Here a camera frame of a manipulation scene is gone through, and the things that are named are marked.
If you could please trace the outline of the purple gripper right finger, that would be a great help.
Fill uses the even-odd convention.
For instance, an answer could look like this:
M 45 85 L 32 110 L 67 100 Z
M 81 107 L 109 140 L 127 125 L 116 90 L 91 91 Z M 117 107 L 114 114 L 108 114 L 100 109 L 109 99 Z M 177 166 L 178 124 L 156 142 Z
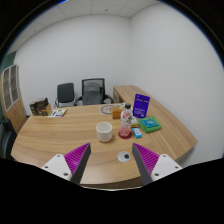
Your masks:
M 144 185 L 182 169 L 167 154 L 158 155 L 137 143 L 132 145 L 132 154 L 134 155 Z

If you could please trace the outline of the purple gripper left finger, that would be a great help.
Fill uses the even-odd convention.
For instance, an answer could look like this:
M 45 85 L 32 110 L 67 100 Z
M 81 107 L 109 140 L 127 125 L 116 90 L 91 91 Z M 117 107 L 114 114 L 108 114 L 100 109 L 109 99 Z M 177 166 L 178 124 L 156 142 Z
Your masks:
M 79 185 L 90 154 L 91 146 L 87 143 L 65 155 L 56 154 L 42 169 Z

